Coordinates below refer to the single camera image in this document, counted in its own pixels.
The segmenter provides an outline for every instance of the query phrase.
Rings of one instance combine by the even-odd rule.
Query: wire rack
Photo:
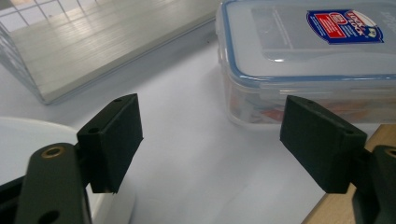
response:
[[[0,23],[8,32],[47,20],[79,7],[96,3],[96,0],[2,0]]]

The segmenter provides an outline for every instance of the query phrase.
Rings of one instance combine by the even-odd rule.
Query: plastic container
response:
[[[286,96],[350,122],[396,121],[396,4],[223,1],[219,61],[230,118],[278,123]]]

